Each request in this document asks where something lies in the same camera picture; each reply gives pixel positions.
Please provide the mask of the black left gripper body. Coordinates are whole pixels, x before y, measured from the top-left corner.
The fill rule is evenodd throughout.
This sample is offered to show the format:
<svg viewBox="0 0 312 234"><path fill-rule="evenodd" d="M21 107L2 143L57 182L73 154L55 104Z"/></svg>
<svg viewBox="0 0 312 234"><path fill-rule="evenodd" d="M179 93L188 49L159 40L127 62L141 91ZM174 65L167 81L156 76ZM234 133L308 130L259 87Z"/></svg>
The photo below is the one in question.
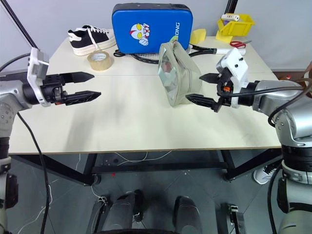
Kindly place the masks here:
<svg viewBox="0 0 312 234"><path fill-rule="evenodd" d="M65 80L63 74L47 75L40 87L48 103L60 105L65 103L66 91L63 90Z"/></svg>

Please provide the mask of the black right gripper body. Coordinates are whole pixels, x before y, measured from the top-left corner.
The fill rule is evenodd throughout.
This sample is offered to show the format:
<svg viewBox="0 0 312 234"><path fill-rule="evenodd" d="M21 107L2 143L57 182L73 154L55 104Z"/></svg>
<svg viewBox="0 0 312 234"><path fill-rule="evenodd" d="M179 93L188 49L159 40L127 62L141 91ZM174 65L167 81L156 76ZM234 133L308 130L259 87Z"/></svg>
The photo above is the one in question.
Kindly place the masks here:
<svg viewBox="0 0 312 234"><path fill-rule="evenodd" d="M219 96L214 112L218 112L222 105L231 106L232 98L229 94L233 92L233 83L231 82L232 73L228 68L224 68L219 74L217 82L217 95Z"/></svg>

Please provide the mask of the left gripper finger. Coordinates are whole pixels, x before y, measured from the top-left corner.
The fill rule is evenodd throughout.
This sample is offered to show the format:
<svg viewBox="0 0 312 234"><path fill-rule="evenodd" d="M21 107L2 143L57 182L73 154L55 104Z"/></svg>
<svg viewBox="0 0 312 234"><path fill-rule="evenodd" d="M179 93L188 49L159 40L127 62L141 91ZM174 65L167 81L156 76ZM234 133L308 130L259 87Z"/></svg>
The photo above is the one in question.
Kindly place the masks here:
<svg viewBox="0 0 312 234"><path fill-rule="evenodd" d="M94 75L86 72L73 72L61 74L62 84L81 83L94 78Z"/></svg>
<svg viewBox="0 0 312 234"><path fill-rule="evenodd" d="M64 104L68 106L68 105L90 102L98 98L100 95L101 95L101 92L94 92L94 91L76 92L74 94L66 95L64 97Z"/></svg>

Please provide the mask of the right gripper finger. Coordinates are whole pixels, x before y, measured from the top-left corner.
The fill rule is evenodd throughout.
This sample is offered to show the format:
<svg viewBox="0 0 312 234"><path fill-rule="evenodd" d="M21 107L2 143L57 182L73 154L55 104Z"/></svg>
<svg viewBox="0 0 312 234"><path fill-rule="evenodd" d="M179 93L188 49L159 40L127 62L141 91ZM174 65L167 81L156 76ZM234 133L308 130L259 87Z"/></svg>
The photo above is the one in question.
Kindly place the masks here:
<svg viewBox="0 0 312 234"><path fill-rule="evenodd" d="M218 83L219 75L220 74L217 74L217 73L207 73L207 74L201 75L199 79L207 83Z"/></svg>
<svg viewBox="0 0 312 234"><path fill-rule="evenodd" d="M212 109L214 112L218 112L220 109L220 104L216 102L213 98L205 97L200 94L188 94L186 95L188 101L203 107Z"/></svg>

